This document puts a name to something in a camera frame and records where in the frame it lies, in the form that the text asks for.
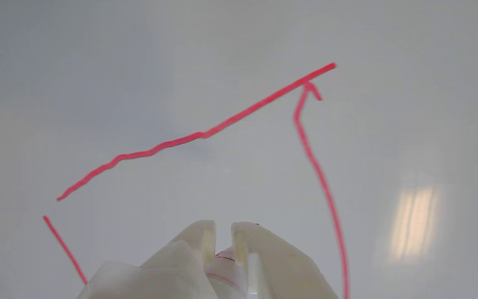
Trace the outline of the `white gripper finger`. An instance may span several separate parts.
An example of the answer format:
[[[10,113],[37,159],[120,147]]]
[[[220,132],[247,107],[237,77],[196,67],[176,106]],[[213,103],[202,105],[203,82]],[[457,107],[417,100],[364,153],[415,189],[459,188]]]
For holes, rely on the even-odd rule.
[[[181,231],[142,265],[103,263],[80,299],[216,299],[206,276],[214,261],[216,223],[199,220]]]
[[[311,257],[256,223],[231,226],[235,262],[259,299],[337,299]]]

